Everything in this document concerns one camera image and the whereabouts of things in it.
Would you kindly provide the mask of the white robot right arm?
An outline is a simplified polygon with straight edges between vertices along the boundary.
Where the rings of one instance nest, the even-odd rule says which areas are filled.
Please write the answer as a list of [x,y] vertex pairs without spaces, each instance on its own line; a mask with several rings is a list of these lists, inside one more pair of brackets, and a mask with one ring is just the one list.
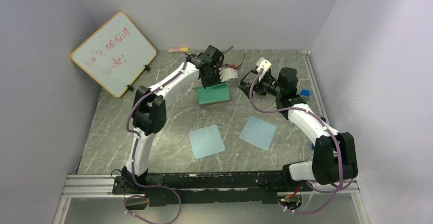
[[314,154],[311,161],[285,165],[281,186],[288,191],[300,181],[313,181],[321,185],[337,184],[357,177],[358,167],[354,137],[339,132],[316,115],[304,98],[297,93],[297,70],[282,68],[277,78],[263,67],[250,71],[252,82],[241,80],[239,89],[254,103],[253,96],[270,94],[275,97],[276,113],[295,124],[311,141]]

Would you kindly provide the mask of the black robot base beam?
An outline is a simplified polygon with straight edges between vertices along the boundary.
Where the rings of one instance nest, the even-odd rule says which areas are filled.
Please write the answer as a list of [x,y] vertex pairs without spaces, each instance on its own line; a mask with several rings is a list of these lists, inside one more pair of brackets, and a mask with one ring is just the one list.
[[287,169],[212,173],[148,173],[139,177],[114,178],[112,194],[143,195],[151,207],[182,204],[260,202],[275,204],[279,198],[310,191],[305,181],[294,181]]

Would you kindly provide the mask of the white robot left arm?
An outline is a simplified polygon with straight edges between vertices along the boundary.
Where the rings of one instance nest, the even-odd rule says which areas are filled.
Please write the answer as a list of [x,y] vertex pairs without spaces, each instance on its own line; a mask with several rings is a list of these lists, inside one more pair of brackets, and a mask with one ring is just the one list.
[[136,90],[126,121],[126,130],[134,135],[134,141],[130,158],[121,170],[126,187],[133,193],[140,193],[147,186],[152,144],[167,121],[166,103],[194,81],[201,80],[204,88],[222,82],[219,65],[224,54],[216,47],[210,45],[204,52],[183,57],[182,64],[162,81]]

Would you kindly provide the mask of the green lined glasses case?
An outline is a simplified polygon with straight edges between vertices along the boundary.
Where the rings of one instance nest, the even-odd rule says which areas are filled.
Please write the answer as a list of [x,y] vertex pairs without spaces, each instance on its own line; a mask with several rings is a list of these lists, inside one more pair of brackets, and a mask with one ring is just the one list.
[[197,94],[198,105],[208,105],[226,102],[230,100],[229,87],[226,83],[217,84],[211,87],[194,87]]

